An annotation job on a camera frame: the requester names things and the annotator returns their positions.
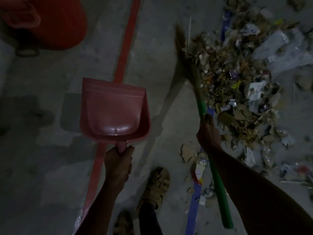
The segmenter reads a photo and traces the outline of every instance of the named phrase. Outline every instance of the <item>dustpan handle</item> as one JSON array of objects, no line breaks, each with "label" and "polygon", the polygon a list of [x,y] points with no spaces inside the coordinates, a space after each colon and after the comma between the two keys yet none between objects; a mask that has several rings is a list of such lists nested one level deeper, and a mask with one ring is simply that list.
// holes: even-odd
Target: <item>dustpan handle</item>
[{"label": "dustpan handle", "polygon": [[127,142],[117,142],[116,144],[119,154],[123,154],[127,148]]}]

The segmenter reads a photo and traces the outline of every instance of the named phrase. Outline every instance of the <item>hand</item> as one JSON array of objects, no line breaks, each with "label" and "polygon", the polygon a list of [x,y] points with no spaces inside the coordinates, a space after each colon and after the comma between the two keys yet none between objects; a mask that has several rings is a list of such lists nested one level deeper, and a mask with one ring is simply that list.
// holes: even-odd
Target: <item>hand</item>
[{"label": "hand", "polygon": [[104,157],[105,165],[105,182],[104,184],[109,187],[112,193],[118,195],[124,188],[125,182],[128,181],[129,174],[131,173],[131,155],[135,148],[129,146],[123,155],[119,155],[117,147],[107,151]]},{"label": "hand", "polygon": [[197,139],[205,152],[210,151],[210,149],[222,150],[222,138],[218,129],[214,126],[213,117],[210,114],[201,117]]}]

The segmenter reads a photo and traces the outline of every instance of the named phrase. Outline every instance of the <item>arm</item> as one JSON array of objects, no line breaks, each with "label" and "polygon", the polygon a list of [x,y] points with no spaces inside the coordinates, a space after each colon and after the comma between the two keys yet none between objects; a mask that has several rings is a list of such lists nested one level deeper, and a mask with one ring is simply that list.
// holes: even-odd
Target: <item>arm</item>
[{"label": "arm", "polygon": [[290,196],[221,148],[221,135],[201,119],[198,141],[213,160],[248,234],[313,234],[313,219]]},{"label": "arm", "polygon": [[129,146],[123,155],[118,154],[116,147],[105,154],[104,184],[76,235],[107,234],[115,200],[131,173],[133,152],[134,148]]}]

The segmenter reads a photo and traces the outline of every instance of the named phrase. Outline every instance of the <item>brown sandal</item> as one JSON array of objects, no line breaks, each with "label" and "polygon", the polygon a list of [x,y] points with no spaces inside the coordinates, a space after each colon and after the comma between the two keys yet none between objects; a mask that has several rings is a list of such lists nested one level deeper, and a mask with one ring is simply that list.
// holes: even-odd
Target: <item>brown sandal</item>
[{"label": "brown sandal", "polygon": [[128,211],[122,211],[119,214],[114,225],[113,235],[135,235],[131,214]]},{"label": "brown sandal", "polygon": [[161,205],[163,198],[170,186],[170,174],[168,170],[162,167],[157,167],[151,172],[148,180],[147,187],[141,199],[139,200],[137,211],[139,212],[140,206],[144,201],[153,201],[158,209]]}]

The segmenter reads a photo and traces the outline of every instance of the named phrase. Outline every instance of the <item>concrete floor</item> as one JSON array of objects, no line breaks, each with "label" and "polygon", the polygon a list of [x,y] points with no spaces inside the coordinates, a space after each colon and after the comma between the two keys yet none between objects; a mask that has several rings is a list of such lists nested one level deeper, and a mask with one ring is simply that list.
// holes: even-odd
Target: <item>concrete floor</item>
[{"label": "concrete floor", "polygon": [[[82,3],[89,31],[73,49],[41,51],[35,59],[17,59],[10,47],[0,43],[0,127],[8,129],[0,136],[2,234],[72,234],[84,205],[96,144],[79,129],[81,80],[113,79],[131,0]],[[286,0],[258,3],[267,5],[276,19],[300,20],[304,27],[311,28],[311,0],[298,14],[286,7]],[[185,212],[191,199],[186,190],[191,184],[183,179],[190,165],[181,163],[179,153],[182,143],[199,149],[195,137],[199,119],[193,91],[175,69],[173,25],[179,21],[187,29],[192,16],[192,35],[219,30],[222,8],[223,0],[142,0],[124,83],[146,87],[152,129],[145,141],[135,144],[134,173],[116,201],[111,224],[124,208],[135,214],[150,170],[161,165],[170,171],[171,187],[157,212],[158,219],[164,235],[184,234]],[[312,135],[313,95],[299,92],[298,99],[290,102],[292,75],[297,71],[300,70],[277,76],[277,81],[286,87],[287,99],[280,125],[296,138],[290,150],[275,144],[277,162],[294,162],[311,151],[304,136]],[[237,156],[241,148],[228,152]],[[261,165],[260,155],[255,154]],[[275,176],[271,180],[313,216],[313,203],[306,188],[279,184]],[[99,185],[103,181],[104,167]],[[210,181],[208,169],[205,184]],[[236,231],[223,228],[214,202],[209,209],[199,207],[196,232],[246,234],[235,206],[231,200],[229,203]],[[135,229],[139,234],[138,219]]]}]

